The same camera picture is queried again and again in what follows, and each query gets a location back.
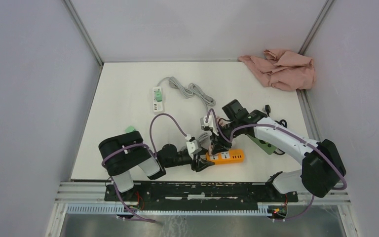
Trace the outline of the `green plug from orange strip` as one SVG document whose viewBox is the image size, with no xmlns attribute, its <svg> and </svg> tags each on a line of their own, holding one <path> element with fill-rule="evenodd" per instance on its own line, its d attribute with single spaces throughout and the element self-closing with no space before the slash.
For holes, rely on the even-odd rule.
<svg viewBox="0 0 379 237">
<path fill-rule="evenodd" d="M 125 129 L 125 133 L 131 133 L 131 132 L 134 132 L 136 129 L 134 126 L 128 126 L 126 129 Z"/>
</svg>

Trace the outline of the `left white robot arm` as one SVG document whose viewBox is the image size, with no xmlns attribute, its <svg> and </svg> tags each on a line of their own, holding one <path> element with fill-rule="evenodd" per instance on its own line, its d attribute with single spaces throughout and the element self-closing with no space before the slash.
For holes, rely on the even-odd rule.
<svg viewBox="0 0 379 237">
<path fill-rule="evenodd" d="M 208 150 L 201 147 L 193 137 L 187 147 L 178 150 L 166 144 L 156 153 L 152 151 L 138 131 L 107 138 L 98 145 L 102 156 L 102 167 L 113 181 L 117 195 L 125 201 L 136 193 L 130 170 L 140 167 L 150 180 L 166 174 L 166 168 L 189 165 L 191 170 L 201 172 L 214 165 L 207 160 Z"/>
</svg>

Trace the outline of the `pink plug from orange strip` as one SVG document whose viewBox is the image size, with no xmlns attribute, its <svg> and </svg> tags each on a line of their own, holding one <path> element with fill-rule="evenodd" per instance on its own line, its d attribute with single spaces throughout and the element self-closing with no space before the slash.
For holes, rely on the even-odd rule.
<svg viewBox="0 0 379 237">
<path fill-rule="evenodd" d="M 212 146 L 209 146 L 208 148 L 208 153 L 212 156 L 213 155 L 213 147 Z"/>
</svg>

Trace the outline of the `orange power strip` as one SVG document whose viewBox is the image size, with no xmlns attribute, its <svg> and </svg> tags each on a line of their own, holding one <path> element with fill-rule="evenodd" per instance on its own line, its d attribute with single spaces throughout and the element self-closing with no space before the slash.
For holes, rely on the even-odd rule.
<svg viewBox="0 0 379 237">
<path fill-rule="evenodd" d="M 229 150 L 227 152 L 217 153 L 215 155 L 206 154 L 206 159 L 215 165 L 242 163 L 245 156 L 242 150 Z"/>
</svg>

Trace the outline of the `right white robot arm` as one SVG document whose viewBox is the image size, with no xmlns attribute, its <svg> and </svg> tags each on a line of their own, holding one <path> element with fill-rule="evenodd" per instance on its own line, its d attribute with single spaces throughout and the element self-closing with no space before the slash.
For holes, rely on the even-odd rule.
<svg viewBox="0 0 379 237">
<path fill-rule="evenodd" d="M 228 118 L 225 124 L 219 124 L 213 109 L 200 120 L 201 128 L 212 133 L 212 154 L 229 151 L 236 137 L 249 135 L 271 144 L 301 165 L 298 170 L 278 172 L 270 177 L 271 185 L 265 188 L 269 200 L 279 201 L 289 192 L 309 192 L 323 198 L 332 190 L 346 190 L 346 169 L 334 142 L 300 136 L 267 113 L 247 111 L 236 99 L 222 109 Z"/>
</svg>

